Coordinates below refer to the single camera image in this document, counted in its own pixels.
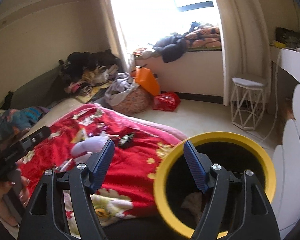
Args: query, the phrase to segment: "yellow rim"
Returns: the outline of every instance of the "yellow rim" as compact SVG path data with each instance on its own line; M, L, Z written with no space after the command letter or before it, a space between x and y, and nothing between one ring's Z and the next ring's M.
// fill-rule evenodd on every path
M198 146L209 142L229 142L237 144L248 151L250 151L260 162L265 175L265 192L271 202L274 197L276 187L276 177L273 163L266 153L266 151L251 139L240 134L230 132L207 132L190 137L178 145L176 145L172 152L161 162L156 173L154 180L154 199L157 208L166 221L166 223L176 232L184 237L191 238L194 230L183 224L172 212L166 198L166 182L170 169L183 154L183 144L185 141L190 140L194 146ZM221 232L218 238L223 237L227 232Z

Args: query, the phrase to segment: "yellow trash can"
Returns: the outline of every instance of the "yellow trash can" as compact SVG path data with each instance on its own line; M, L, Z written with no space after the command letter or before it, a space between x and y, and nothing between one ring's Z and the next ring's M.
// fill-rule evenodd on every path
M212 163L219 163L238 178L244 170L252 170L264 187L269 201L272 201L276 187L274 166L269 155L256 142L229 132L208 132L187 140L193 143L198 152L208 155ZM181 204L187 195L199 190L183 157L185 141L176 145L158 167L154 198L165 222L174 231L190 239L196 224L194 218L181 208ZM229 197L218 238L227 234L232 207L233 202Z

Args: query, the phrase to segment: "white curtain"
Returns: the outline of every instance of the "white curtain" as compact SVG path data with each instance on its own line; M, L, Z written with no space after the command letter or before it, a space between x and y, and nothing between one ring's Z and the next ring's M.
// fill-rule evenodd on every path
M224 105L229 105L232 77L238 73L261 76L271 88L271 59L266 22L259 0L215 0L221 19Z
M127 9L124 0L100 0L100 3L111 52L121 59L123 70L131 72L135 66L133 49L129 48L120 22L120 19L130 17L123 13Z

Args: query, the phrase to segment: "red bag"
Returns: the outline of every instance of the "red bag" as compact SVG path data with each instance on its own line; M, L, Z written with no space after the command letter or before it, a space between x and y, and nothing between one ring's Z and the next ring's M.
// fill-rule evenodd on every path
M163 111L174 111L180 104L180 98L174 92L167 92L154 97L152 109Z

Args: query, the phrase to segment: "red blanket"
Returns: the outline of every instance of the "red blanket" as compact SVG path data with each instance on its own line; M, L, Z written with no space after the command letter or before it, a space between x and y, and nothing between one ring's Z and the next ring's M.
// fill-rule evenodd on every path
M45 170L72 158L70 151L78 142L76 135L79 130L92 133L98 123L108 126L106 133L109 135L123 137L134 133L129 148L115 147L102 189L92 196L103 226L121 218L155 214L153 180L156 168L180 140L165 131L138 124L98 105L84 105L58 120L50 127L52 136L26 156L20 169L22 175L31 180L30 193ZM66 207L71 212L71 203L66 201Z

